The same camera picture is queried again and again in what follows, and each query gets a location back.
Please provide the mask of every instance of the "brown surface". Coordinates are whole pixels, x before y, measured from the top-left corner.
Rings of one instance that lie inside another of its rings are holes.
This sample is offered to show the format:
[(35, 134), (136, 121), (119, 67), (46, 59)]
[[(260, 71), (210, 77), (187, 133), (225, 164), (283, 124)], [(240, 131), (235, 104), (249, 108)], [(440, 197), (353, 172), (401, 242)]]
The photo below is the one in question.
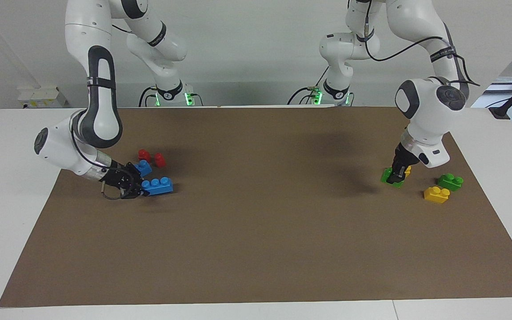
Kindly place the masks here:
[[(395, 109), (121, 114), (107, 152), (162, 152), (176, 192), (109, 202), (61, 172), (0, 307), (512, 296), (512, 241), (451, 136), (447, 165), (380, 182)], [(445, 172), (463, 189), (425, 201)]]

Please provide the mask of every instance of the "red block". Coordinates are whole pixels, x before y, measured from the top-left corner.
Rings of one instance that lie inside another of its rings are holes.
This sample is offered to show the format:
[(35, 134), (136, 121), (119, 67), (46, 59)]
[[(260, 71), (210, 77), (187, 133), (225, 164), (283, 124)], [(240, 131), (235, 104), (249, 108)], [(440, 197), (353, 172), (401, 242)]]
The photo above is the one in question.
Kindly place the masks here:
[(147, 162), (151, 162), (151, 154), (147, 152), (145, 149), (140, 149), (138, 151), (138, 160), (146, 160)]
[(165, 163), (165, 158), (163, 158), (163, 154), (160, 154), (160, 153), (155, 154), (155, 164), (159, 168), (163, 168), (164, 166), (167, 166), (167, 164)]

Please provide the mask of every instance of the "green toy brick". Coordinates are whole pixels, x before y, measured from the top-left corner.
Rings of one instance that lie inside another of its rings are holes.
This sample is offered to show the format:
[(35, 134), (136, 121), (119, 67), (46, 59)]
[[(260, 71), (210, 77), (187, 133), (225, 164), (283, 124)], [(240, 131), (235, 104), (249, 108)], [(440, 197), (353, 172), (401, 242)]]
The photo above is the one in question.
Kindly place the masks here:
[[(390, 177), (391, 174), (392, 174), (392, 168), (386, 168), (384, 170), (384, 172), (382, 173), (380, 182), (382, 182), (384, 184), (389, 184), (388, 182), (386, 182), (386, 180), (388, 180), (388, 177)], [(400, 188), (400, 187), (402, 187), (403, 184), (404, 184), (404, 181), (400, 181), (400, 182), (396, 182), (395, 184), (390, 184), (390, 185), (395, 188)]]
[(461, 178), (461, 176), (455, 177), (451, 173), (444, 174), (437, 181), (438, 186), (441, 186), (442, 188), (446, 188), (449, 191), (457, 191), (457, 190), (461, 189), (461, 186), (463, 184), (464, 184), (464, 180), (463, 180), (463, 178)]

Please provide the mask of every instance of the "blue toy brick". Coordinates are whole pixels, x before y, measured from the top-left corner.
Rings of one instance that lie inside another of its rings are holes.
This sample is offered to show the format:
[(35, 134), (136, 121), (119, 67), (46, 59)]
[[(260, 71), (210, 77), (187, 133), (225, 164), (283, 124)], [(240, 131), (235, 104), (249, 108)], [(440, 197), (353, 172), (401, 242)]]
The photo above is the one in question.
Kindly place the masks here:
[(173, 182), (165, 176), (161, 180), (153, 179), (151, 182), (147, 180), (142, 182), (142, 188), (148, 191), (150, 195), (167, 194), (173, 192)]
[(142, 176), (142, 178), (153, 172), (149, 162), (146, 160), (141, 160), (138, 164), (134, 164), (134, 166), (138, 171), (140, 171), (140, 176)]

